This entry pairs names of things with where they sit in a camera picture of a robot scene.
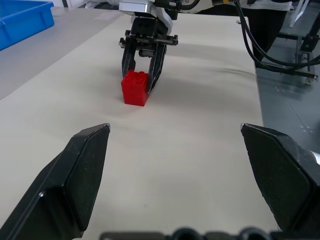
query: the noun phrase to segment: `gray floor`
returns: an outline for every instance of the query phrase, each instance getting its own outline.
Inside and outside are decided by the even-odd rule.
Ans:
[[[319,3],[310,3],[293,28],[289,27],[293,14],[290,11],[281,31],[306,35],[319,10]],[[268,53],[280,60],[293,61],[295,44],[277,38]],[[320,43],[313,53],[320,55]],[[303,148],[320,153],[320,82],[303,85],[303,77],[263,69],[257,69],[257,79],[264,125],[290,135]]]

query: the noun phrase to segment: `table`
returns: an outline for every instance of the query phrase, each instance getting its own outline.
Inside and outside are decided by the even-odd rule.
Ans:
[[[73,134],[108,122],[103,177],[83,239],[98,239],[103,231],[169,234],[183,226],[200,233],[276,230],[240,133],[241,123],[262,125],[262,116],[237,18],[180,14],[172,32],[179,45],[168,47],[162,75],[138,107],[123,103],[120,85],[118,41],[130,17],[108,20],[104,12],[86,10],[59,17],[86,19],[80,24],[65,21],[68,28],[56,19],[54,28],[7,49],[20,67],[3,68],[1,81],[12,80],[9,73],[24,78],[15,82],[18,89],[8,83],[13,92],[0,101],[0,225]],[[67,29],[79,36],[75,46],[55,43]],[[21,59],[28,44],[46,51]],[[148,65],[137,58],[138,71]]]

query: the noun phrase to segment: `person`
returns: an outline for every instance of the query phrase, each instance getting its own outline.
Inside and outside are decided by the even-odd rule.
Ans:
[[[292,2],[274,2],[271,0],[256,0],[248,5],[240,1],[245,17],[248,17],[250,31],[259,46],[267,52],[276,40],[290,10]],[[216,5],[212,7],[211,0],[200,0],[191,10],[182,11],[188,14],[239,16],[236,7],[231,4]],[[263,56],[253,48],[253,54],[258,60]]]

